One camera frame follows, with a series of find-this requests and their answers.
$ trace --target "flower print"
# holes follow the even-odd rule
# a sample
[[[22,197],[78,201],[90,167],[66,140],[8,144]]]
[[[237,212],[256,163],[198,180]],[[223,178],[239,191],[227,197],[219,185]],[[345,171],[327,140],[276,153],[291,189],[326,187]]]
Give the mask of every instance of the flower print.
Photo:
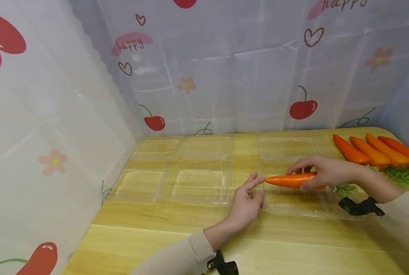
[[[377,48],[374,51],[374,57],[373,58],[368,58],[365,61],[365,66],[371,66],[370,67],[370,72],[375,72],[377,67],[380,66],[386,66],[387,64],[390,63],[390,57],[392,56],[394,50],[393,49],[386,49],[383,50],[382,47]]]
[[[63,163],[65,163],[66,160],[66,155],[61,154],[57,149],[52,149],[50,151],[50,156],[40,156],[39,162],[47,165],[43,170],[43,175],[50,176],[55,170],[65,173],[66,169],[64,168]]]
[[[184,78],[181,76],[179,78],[180,84],[178,84],[178,87],[180,90],[185,90],[185,93],[189,95],[189,91],[197,89],[197,86],[194,83],[194,79],[192,77]]]

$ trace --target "carrot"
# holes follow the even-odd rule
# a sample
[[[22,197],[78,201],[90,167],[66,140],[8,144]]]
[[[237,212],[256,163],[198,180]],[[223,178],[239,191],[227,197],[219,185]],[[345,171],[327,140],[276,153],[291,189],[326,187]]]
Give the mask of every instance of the carrot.
[[[299,188],[302,183],[313,179],[316,176],[316,173],[302,173],[302,174],[295,174],[295,175],[282,175],[282,176],[272,176],[270,178],[266,178],[266,182],[282,186],[288,188]],[[319,186],[317,189],[324,189],[325,186]]]
[[[354,147],[357,148],[357,150],[369,157],[369,165],[377,167],[380,171],[383,171],[385,167],[391,165],[391,161],[387,158],[387,156],[372,148],[363,139],[350,136],[349,140]]]
[[[376,139],[371,134],[366,134],[366,142],[369,143],[375,150],[387,156],[391,160],[393,167],[409,166],[409,157],[398,153],[380,140]]]
[[[377,139],[381,140],[384,144],[391,147],[393,150],[401,153],[407,157],[409,157],[409,147],[400,142],[396,141],[395,139],[390,139],[385,136],[378,136]]]
[[[349,162],[354,162],[361,165],[369,164],[369,157],[367,157],[364,153],[354,148],[351,144],[349,144],[340,136],[333,135],[333,141],[338,150]]]

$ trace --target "black clip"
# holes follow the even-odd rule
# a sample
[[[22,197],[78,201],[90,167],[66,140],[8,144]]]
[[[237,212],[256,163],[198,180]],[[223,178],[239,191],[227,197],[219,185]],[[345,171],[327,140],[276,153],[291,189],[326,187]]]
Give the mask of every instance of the black clip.
[[[221,275],[238,275],[238,267],[234,261],[224,262],[223,253],[217,250],[215,258],[208,261],[208,269],[215,267]]]
[[[369,197],[361,203],[355,203],[349,197],[344,197],[340,200],[339,206],[350,215],[366,215],[374,213],[377,216],[383,216],[385,213],[378,208],[375,204],[377,202]]]

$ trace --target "plastic tray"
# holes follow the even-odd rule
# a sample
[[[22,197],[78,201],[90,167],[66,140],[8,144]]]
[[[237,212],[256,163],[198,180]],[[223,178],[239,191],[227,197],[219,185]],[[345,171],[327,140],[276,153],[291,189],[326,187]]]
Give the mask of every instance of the plastic tray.
[[[284,175],[294,164],[294,157],[288,160],[263,160],[261,162],[262,176],[271,177]],[[299,189],[285,188],[268,183],[262,185],[265,193],[266,210],[277,214],[305,215],[310,217],[325,217],[360,220],[347,214],[338,206],[342,198],[328,187],[324,190],[302,192]]]
[[[221,159],[233,150],[233,134],[209,136],[185,136],[177,154],[184,159]]]
[[[259,133],[258,148],[262,159],[299,159],[306,155],[329,154],[317,131]]]
[[[134,152],[135,155],[155,155],[155,156],[168,156],[173,155],[179,144],[181,137],[165,137],[160,138],[146,138],[144,139]]]
[[[164,174],[170,159],[134,156],[120,175],[109,199],[132,202],[156,202],[161,196]]]
[[[194,204],[230,202],[231,167],[226,159],[176,159],[170,165],[163,199]]]

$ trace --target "right hand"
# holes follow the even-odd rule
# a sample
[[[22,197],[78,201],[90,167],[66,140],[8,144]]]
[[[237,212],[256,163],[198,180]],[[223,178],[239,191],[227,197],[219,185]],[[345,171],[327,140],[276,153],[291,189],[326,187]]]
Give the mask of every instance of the right hand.
[[[300,186],[301,191],[312,191],[318,186],[337,186],[357,181],[368,168],[345,160],[323,156],[309,156],[299,159],[287,170],[287,174],[308,173],[312,168],[317,175]]]

